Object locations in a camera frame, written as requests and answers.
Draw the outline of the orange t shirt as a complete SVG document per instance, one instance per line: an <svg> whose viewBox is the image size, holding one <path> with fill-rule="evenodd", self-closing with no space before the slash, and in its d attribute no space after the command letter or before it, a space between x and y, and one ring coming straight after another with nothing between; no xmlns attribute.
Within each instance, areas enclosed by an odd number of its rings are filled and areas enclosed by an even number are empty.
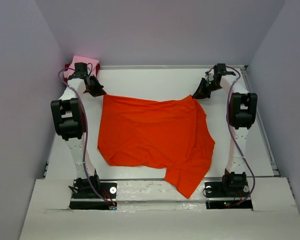
<svg viewBox="0 0 300 240"><path fill-rule="evenodd" d="M190 198L210 169L215 141L199 102L105 95L97 148L114 167L165 169L164 180Z"/></svg>

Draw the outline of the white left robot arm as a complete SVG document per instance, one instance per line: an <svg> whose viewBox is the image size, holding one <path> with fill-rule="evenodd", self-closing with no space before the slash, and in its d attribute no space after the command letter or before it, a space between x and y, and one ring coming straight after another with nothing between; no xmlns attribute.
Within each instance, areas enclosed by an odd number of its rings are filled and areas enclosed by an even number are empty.
<svg viewBox="0 0 300 240"><path fill-rule="evenodd" d="M91 63L77 62L74 67L65 67L60 70L62 74L67 70L73 73L67 81L61 77L65 90L61 97L50 103L55 132L67 144L76 168L75 185L70 186L73 194L82 194L84 198L101 196L103 190L96 168L92 164L88 150L88 117L82 101L83 93L92 97L106 94L104 86L92 74Z"/></svg>

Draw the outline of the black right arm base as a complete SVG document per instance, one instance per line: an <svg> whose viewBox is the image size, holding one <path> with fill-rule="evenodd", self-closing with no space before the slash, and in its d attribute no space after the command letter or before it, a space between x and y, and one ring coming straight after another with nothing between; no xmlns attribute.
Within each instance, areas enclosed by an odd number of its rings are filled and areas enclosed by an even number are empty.
<svg viewBox="0 0 300 240"><path fill-rule="evenodd" d="M204 183L202 194L205 197L207 210L225 210L225 209L253 209L252 200L249 197L248 184L243 188L234 190L225 190L220 181L208 181Z"/></svg>

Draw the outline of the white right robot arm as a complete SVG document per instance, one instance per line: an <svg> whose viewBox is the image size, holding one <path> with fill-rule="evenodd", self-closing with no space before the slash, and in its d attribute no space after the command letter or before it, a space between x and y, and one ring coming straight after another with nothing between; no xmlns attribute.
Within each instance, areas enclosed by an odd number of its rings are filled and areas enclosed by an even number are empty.
<svg viewBox="0 0 300 240"><path fill-rule="evenodd" d="M227 93L226 124L230 135L229 157L221 181L205 185L207 198L231 198L239 196L242 200L250 197L247 173L252 173L245 157L249 130L255 123L258 96L249 92L239 83L241 74L224 63L215 64L205 72L198 88L192 95L194 99L209 99L211 93L220 89Z"/></svg>

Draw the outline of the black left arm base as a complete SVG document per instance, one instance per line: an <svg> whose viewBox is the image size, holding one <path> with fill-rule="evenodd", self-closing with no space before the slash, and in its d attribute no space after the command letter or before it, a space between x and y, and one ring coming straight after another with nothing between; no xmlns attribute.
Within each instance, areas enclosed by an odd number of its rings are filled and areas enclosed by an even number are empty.
<svg viewBox="0 0 300 240"><path fill-rule="evenodd" d="M87 184L87 187L79 191L77 183L68 186L71 190L69 208L72 210L117 210L118 183L115 181L101 181L101 189L98 196Z"/></svg>

